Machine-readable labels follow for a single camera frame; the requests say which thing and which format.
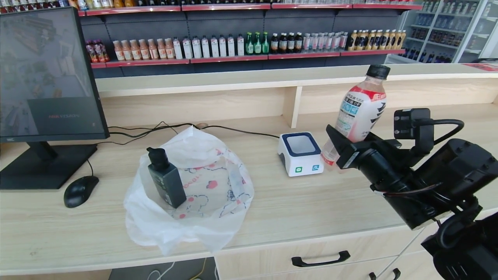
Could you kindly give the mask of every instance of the bottle cap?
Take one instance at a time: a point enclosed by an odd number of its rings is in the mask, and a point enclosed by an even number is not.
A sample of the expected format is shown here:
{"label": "bottle cap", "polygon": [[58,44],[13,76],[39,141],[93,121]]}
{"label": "bottle cap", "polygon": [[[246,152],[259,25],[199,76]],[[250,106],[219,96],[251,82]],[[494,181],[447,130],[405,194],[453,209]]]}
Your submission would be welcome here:
{"label": "bottle cap", "polygon": [[154,170],[164,170],[169,167],[168,156],[163,148],[147,148],[149,152],[150,163],[154,167]]}
{"label": "bottle cap", "polygon": [[391,68],[382,65],[382,64],[373,64],[370,65],[368,71],[367,71],[367,76],[376,78],[376,79],[381,79],[385,80],[387,76],[389,75],[389,72],[391,71]]}

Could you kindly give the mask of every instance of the red shelf edge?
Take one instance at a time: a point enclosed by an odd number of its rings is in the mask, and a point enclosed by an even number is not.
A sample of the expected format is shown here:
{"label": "red shelf edge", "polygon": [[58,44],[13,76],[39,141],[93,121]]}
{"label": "red shelf edge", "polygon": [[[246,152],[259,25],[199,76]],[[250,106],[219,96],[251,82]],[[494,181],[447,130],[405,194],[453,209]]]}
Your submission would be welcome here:
{"label": "red shelf edge", "polygon": [[351,51],[341,51],[341,56],[353,56],[353,55],[375,55],[375,54],[403,54],[404,49],[400,50],[351,50]]}
{"label": "red shelf edge", "polygon": [[313,57],[335,57],[341,56],[340,52],[317,52],[317,53],[288,53],[288,54],[270,54],[268,59],[292,59],[292,58],[313,58]]}
{"label": "red shelf edge", "polygon": [[123,8],[108,8],[95,9],[86,11],[86,15],[105,15],[105,14],[120,14],[120,13],[136,13],[136,12],[160,12],[160,11],[181,11],[180,6],[145,6],[145,7],[123,7]]}
{"label": "red shelf edge", "polygon": [[209,57],[209,58],[192,58],[190,63],[210,63],[210,62],[229,62],[229,61],[254,61],[267,60],[268,55],[244,55],[244,56],[226,56],[226,57]]}
{"label": "red shelf edge", "polygon": [[351,9],[352,4],[287,4],[287,3],[273,3],[271,4],[272,9],[313,9],[313,8],[323,8],[323,9]]}
{"label": "red shelf edge", "polygon": [[268,3],[261,4],[202,4],[202,5],[184,5],[182,11],[193,10],[246,10],[246,9],[270,9]]}
{"label": "red shelf edge", "polygon": [[137,61],[111,61],[106,63],[107,68],[146,66],[146,65],[168,65],[168,64],[189,64],[189,59],[158,59],[158,60],[137,60]]}
{"label": "red shelf edge", "polygon": [[353,9],[403,9],[421,10],[422,5],[392,5],[392,4],[353,4]]}

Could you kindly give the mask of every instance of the plastic bag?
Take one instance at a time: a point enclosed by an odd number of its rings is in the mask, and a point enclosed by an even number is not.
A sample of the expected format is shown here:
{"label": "plastic bag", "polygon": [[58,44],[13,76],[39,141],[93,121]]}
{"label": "plastic bag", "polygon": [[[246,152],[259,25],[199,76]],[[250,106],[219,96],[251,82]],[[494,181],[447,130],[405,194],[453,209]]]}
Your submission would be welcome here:
{"label": "plastic bag", "polygon": [[163,201],[142,155],[124,198],[128,235],[139,245],[159,246],[165,256],[182,241],[219,251],[241,227],[254,196],[249,172],[221,140],[193,127],[161,148],[178,168],[187,200],[177,209]]}

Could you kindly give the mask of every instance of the bottle label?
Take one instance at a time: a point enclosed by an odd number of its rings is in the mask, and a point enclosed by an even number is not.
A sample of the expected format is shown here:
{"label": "bottle label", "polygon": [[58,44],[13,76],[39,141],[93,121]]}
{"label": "bottle label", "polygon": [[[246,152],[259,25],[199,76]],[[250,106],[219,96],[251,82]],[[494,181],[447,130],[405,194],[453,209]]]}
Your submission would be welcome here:
{"label": "bottle label", "polygon": [[129,51],[129,50],[123,51],[123,54],[124,54],[124,58],[126,60],[133,60],[133,55],[131,54],[131,51]]}

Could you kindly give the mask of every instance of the monitor base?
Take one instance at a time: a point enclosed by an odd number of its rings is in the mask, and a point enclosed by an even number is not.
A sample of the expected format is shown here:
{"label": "monitor base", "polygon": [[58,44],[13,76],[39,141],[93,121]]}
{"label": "monitor base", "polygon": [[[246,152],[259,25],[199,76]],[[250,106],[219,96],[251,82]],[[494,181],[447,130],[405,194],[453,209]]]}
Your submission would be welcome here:
{"label": "monitor base", "polygon": [[28,144],[27,151],[0,171],[1,190],[59,189],[97,150],[96,144]]}

